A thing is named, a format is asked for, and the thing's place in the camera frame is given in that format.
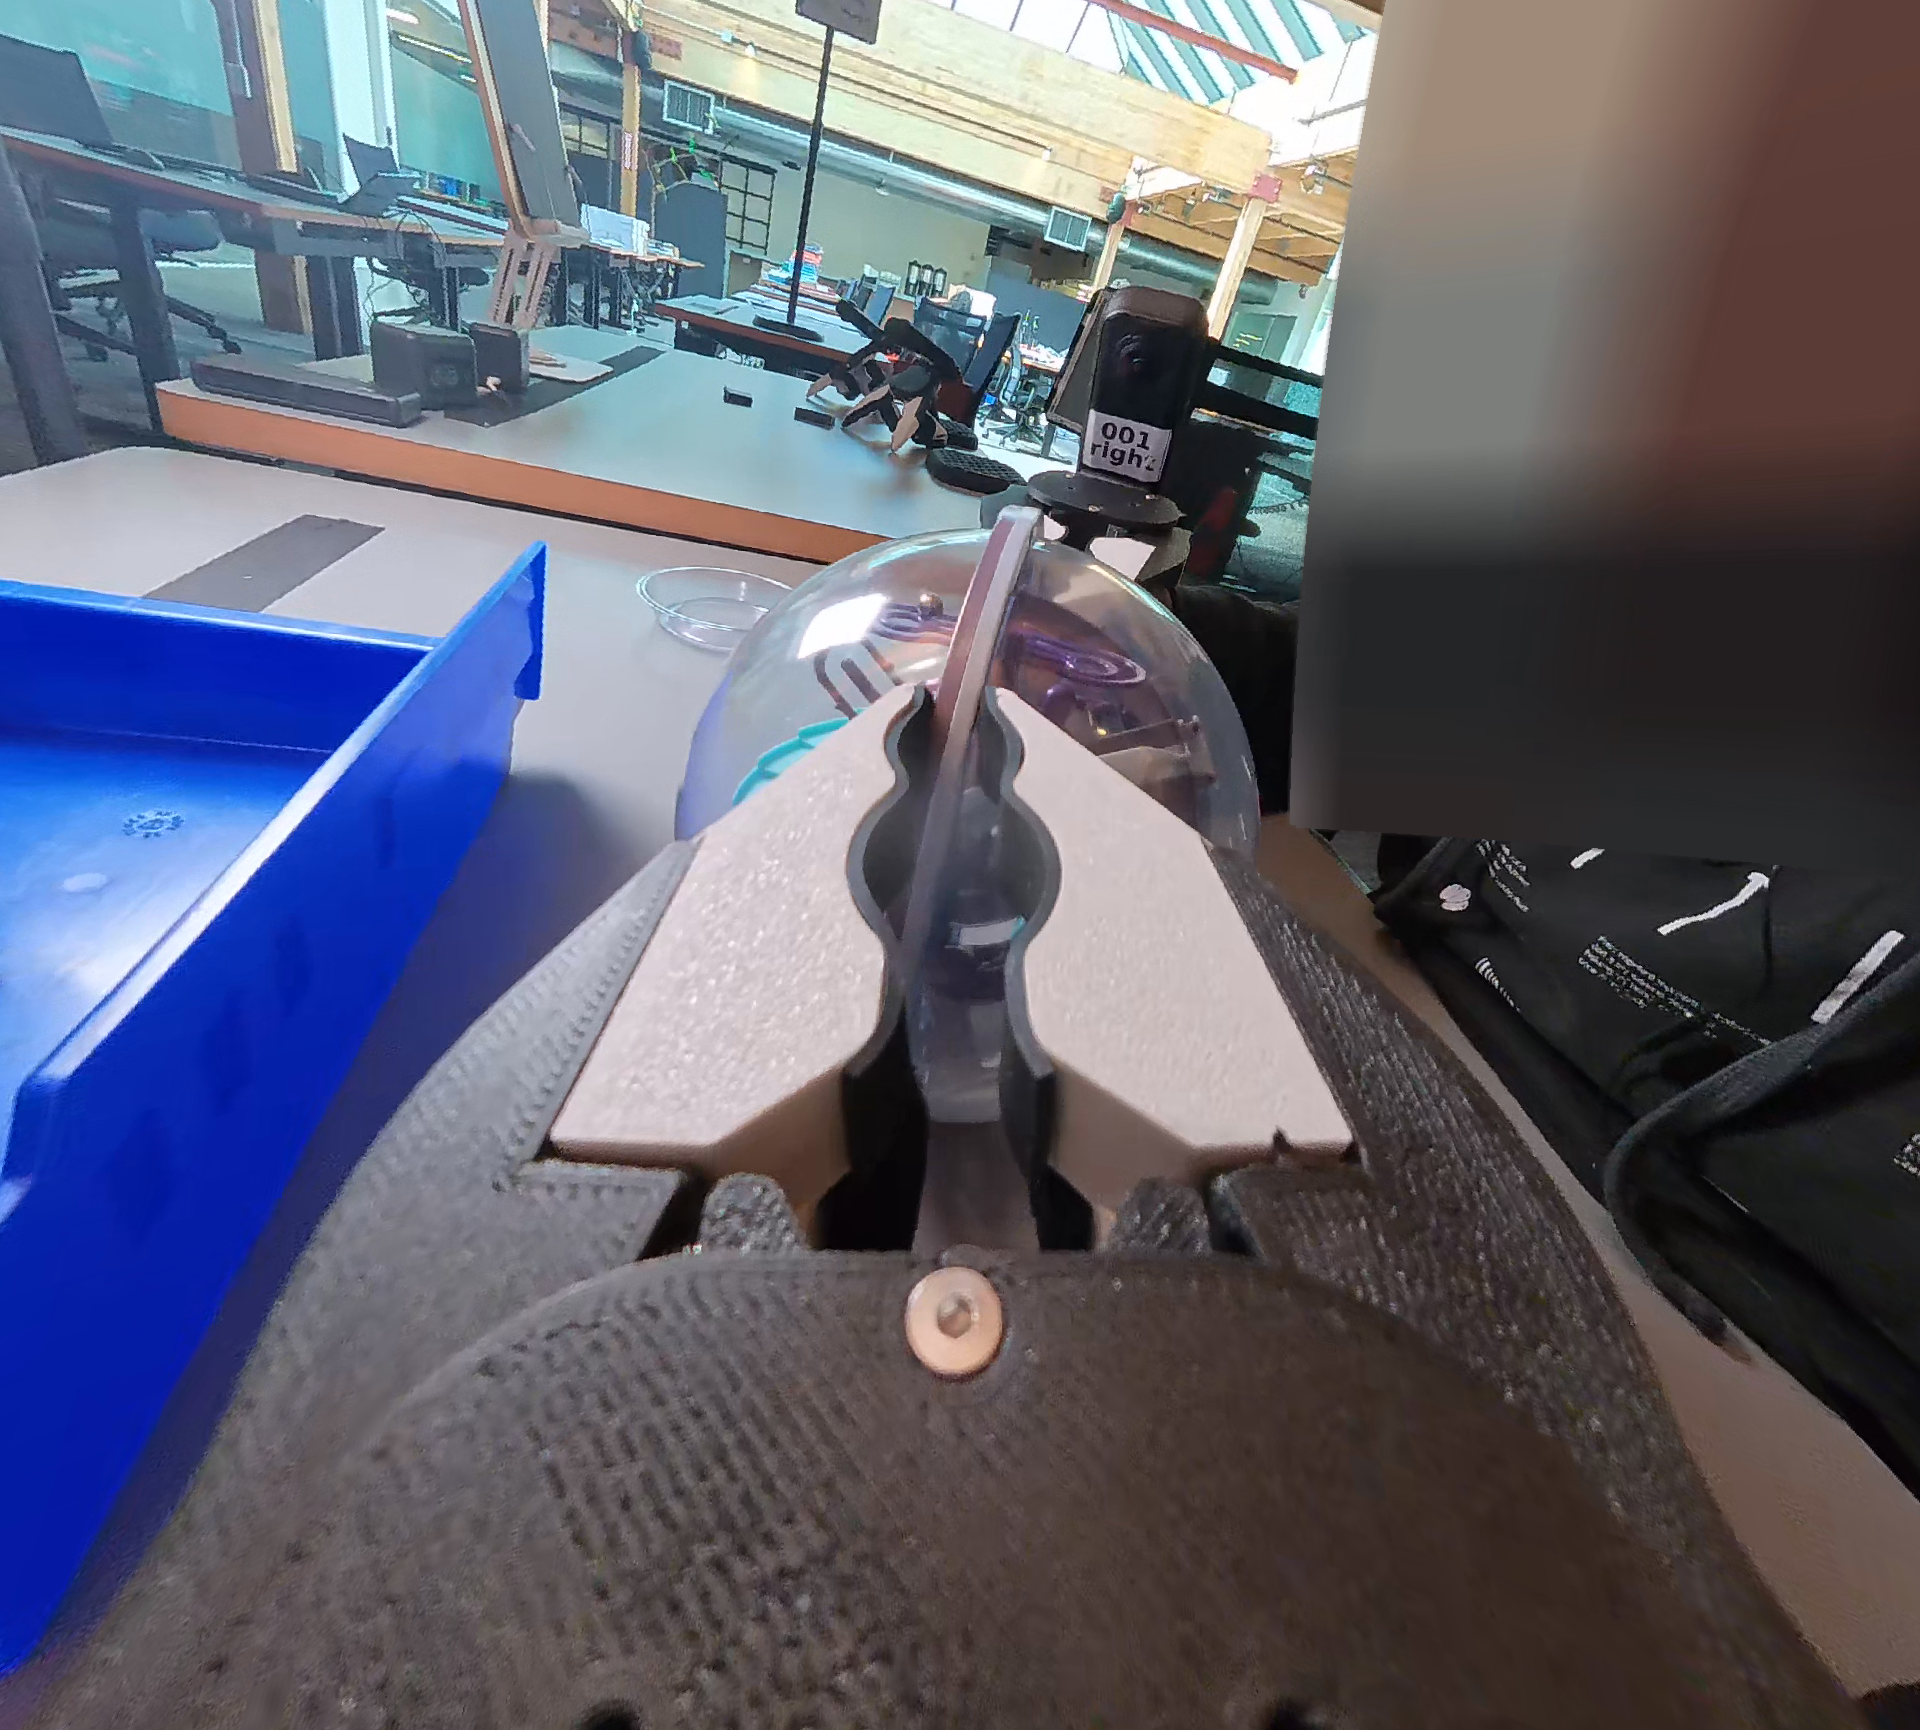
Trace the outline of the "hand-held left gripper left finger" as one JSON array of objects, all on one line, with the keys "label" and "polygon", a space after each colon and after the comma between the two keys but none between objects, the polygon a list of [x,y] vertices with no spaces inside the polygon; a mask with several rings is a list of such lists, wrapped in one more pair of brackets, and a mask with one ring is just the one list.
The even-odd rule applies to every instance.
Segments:
[{"label": "hand-held left gripper left finger", "polygon": [[914,718],[891,688],[677,847],[549,1121],[555,1160],[757,1173],[835,1247],[912,1247],[917,1088],[866,847],[908,788]]}]

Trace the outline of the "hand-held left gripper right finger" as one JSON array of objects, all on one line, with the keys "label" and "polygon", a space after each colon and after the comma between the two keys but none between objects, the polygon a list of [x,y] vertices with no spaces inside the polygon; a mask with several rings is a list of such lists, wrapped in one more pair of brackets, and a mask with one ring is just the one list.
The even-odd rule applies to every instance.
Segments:
[{"label": "hand-held left gripper right finger", "polygon": [[998,1114],[1049,1247],[1075,1205],[1334,1168],[1355,1130],[1204,833],[1014,692],[990,699],[1018,930],[1004,951]]}]

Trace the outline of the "clear plastic maze ball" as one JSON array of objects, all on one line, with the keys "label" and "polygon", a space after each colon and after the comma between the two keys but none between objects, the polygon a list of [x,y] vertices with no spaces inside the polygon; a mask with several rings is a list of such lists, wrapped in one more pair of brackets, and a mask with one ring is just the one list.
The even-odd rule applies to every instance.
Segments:
[{"label": "clear plastic maze ball", "polygon": [[[789,590],[745,631],[688,747],[677,837],[772,786],[891,688],[936,690],[987,531],[866,546]],[[987,682],[1105,757],[1211,847],[1255,852],[1255,757],[1228,688],[1147,583],[1164,563],[1141,534],[1065,543],[1047,517],[1014,591]],[[1004,951],[1021,903],[1004,883],[998,803],[963,771],[931,927],[943,944],[907,996],[907,1039],[928,1118],[998,1112]]]}]

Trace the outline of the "black and tan device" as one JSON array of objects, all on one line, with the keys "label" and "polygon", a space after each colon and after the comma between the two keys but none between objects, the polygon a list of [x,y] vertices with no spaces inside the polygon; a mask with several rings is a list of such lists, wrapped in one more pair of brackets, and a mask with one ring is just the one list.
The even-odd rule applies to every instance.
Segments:
[{"label": "black and tan device", "polygon": [[974,419],[1018,319],[936,309],[931,331],[886,319],[839,368],[816,376],[796,420],[839,427],[886,452],[974,452]]}]

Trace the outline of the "clear plastic dish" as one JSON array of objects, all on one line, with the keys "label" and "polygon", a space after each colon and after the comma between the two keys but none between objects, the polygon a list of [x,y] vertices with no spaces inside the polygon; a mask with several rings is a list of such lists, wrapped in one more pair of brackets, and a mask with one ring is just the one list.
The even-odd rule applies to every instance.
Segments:
[{"label": "clear plastic dish", "polygon": [[653,566],[636,579],[636,601],[660,631],[709,653],[730,653],[795,586],[737,566]]}]

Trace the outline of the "blue plastic bin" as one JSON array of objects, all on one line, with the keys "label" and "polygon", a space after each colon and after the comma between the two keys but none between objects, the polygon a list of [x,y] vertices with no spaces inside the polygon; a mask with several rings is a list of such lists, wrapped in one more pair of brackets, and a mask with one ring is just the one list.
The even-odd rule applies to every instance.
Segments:
[{"label": "blue plastic bin", "polygon": [[56,1629],[541,690],[438,636],[3,583],[3,1671]]}]

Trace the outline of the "black printed hoodie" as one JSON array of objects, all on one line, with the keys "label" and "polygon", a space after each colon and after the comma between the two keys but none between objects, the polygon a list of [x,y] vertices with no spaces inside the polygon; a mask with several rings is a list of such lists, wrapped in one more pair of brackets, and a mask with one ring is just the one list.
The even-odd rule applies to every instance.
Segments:
[{"label": "black printed hoodie", "polygon": [[1378,838],[1371,910],[1644,1279],[1916,1489],[1916,873]]}]

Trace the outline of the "wooden stand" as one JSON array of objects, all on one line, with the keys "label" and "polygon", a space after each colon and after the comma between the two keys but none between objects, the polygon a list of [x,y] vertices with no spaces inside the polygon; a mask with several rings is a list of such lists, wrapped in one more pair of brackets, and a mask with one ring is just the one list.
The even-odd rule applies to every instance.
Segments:
[{"label": "wooden stand", "polygon": [[468,322],[477,390],[518,396],[531,378],[587,385],[605,376],[604,362],[552,353],[532,343],[548,287],[564,251],[583,247],[587,232],[562,222],[511,222],[490,277],[489,312]]}]

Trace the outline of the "dark tape strip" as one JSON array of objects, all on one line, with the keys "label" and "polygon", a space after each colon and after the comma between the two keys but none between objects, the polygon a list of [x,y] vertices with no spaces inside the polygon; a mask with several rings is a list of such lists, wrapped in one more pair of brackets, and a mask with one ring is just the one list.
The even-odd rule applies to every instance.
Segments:
[{"label": "dark tape strip", "polygon": [[209,611],[265,611],[379,536],[382,525],[347,517],[292,517],[149,590],[143,601]]}]

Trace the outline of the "black box device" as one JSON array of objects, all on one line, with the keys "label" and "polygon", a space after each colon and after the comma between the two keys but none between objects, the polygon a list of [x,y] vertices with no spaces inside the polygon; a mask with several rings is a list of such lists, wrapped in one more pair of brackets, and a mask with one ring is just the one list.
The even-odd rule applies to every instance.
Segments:
[{"label": "black box device", "polygon": [[417,399],[423,409],[462,409],[518,399],[532,381],[531,336],[515,324],[466,327],[374,319],[368,327],[374,385]]}]

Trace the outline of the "black power strip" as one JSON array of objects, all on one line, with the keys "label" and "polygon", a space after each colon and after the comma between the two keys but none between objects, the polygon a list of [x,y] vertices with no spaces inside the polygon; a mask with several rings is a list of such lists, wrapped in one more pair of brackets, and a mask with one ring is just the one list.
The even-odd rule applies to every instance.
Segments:
[{"label": "black power strip", "polygon": [[374,427],[414,427],[423,414],[417,393],[385,393],[316,368],[270,368],[226,353],[194,362],[191,381],[209,396]]}]

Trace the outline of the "brown desk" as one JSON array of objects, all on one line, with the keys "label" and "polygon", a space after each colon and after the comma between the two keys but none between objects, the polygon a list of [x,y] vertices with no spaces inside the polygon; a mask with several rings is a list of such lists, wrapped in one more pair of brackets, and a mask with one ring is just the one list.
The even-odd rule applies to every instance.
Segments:
[{"label": "brown desk", "polygon": [[365,316],[352,263],[362,257],[411,261],[417,244],[434,236],[414,216],[365,216],[340,204],[292,199],[249,178],[152,167],[56,133],[4,125],[3,149],[48,183],[56,199],[107,209],[119,302],[132,322],[132,355],[153,431],[159,431],[157,390],[181,369],[157,250],[141,223],[145,206],[205,209],[218,218],[232,244],[249,247],[257,257],[299,257],[316,355],[362,347]]}]

